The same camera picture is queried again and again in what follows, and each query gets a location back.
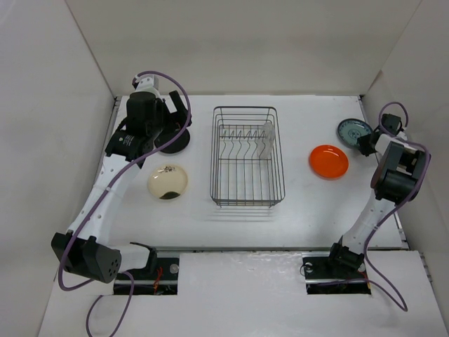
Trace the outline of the clear glass plate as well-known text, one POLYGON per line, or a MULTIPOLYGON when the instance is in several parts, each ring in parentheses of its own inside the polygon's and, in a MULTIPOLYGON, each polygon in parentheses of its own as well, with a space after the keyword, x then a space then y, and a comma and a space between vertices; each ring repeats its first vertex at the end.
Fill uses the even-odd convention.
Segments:
POLYGON ((268 159, 274 146, 275 129, 273 123, 267 121, 257 136, 257 155, 259 159, 268 159))

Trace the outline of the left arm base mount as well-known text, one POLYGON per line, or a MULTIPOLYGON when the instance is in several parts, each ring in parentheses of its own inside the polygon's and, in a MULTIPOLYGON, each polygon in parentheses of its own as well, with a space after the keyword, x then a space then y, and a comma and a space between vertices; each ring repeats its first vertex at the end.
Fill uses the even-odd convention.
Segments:
POLYGON ((156 267, 150 270, 130 270, 134 278, 134 296, 175 296, 178 289, 180 254, 158 253, 156 267))

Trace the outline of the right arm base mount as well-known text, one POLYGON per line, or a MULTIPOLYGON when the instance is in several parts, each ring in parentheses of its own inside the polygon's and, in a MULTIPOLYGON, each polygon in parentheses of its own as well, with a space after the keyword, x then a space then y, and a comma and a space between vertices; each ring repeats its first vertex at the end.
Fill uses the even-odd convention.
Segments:
POLYGON ((336 265, 327 256, 303 256, 300 274, 308 295, 371 294, 369 283, 362 281, 364 271, 336 265))

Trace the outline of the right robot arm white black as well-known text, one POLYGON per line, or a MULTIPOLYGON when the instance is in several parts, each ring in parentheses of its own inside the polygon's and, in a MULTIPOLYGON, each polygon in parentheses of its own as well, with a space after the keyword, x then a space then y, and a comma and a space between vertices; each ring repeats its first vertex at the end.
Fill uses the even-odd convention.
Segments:
POLYGON ((326 272, 334 277, 360 268, 370 238, 388 214, 416 197, 429 166, 430 154, 407 141, 401 118, 392 114, 381 114, 375 131, 358 143, 362 150, 370 149, 382 158, 371 179, 365 208, 324 259, 326 272))

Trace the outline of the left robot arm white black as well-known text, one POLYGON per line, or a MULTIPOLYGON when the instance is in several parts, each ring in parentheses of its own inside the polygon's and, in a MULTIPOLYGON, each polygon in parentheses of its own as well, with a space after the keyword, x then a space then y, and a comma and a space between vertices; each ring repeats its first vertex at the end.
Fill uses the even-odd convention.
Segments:
POLYGON ((189 142, 190 103, 183 92, 171 91, 171 112, 155 89, 131 93, 126 116, 113 132, 97 180, 79 215, 66 233, 55 233, 51 247, 60 261, 58 272, 110 283, 120 273, 134 270, 152 277, 157 268, 155 250, 131 242, 109 244, 109 234, 126 190, 145 159, 165 149, 179 152, 189 142))

